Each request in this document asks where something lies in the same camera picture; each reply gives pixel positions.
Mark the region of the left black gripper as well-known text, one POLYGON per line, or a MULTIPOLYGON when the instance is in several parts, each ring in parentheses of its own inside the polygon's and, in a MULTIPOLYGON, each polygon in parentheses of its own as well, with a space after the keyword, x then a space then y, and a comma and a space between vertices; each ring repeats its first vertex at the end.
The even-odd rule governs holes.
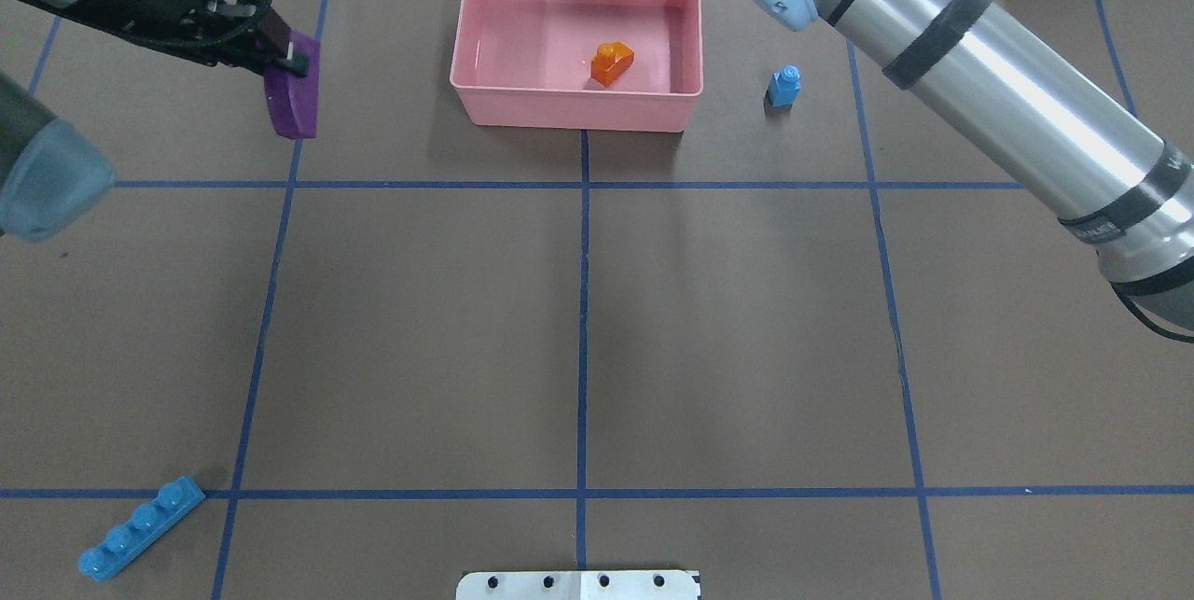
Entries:
POLYGON ((272 0, 209 0, 183 31, 184 47, 176 55, 192 62, 239 67, 257 76, 263 76, 266 64, 293 78, 310 73, 310 55, 290 52, 287 47, 290 27, 273 10, 272 0))

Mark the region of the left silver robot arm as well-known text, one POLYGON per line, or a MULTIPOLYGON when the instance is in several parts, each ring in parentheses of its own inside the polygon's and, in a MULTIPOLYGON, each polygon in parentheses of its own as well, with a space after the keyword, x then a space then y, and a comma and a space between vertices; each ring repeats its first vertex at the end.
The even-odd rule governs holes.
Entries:
POLYGON ((4 78, 4 234, 38 243, 116 185, 210 199, 285 193, 316 134, 320 47, 281 0, 11 0, 55 18, 30 83, 4 78))

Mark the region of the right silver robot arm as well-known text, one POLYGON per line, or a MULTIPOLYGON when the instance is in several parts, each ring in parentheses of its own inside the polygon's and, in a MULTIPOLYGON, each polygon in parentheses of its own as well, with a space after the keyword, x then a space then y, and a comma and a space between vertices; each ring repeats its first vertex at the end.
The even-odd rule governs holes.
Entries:
POLYGON ((1190 157, 993 0, 752 0, 798 31, 823 19, 1093 247, 1161 336, 1190 342, 1190 157))

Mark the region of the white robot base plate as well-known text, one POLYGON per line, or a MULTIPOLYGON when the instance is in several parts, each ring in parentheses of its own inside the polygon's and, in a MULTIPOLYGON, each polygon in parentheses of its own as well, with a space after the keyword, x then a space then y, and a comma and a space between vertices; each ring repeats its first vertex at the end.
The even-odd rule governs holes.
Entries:
POLYGON ((460 579, 456 599, 701 599, 698 571, 478 571, 460 579))

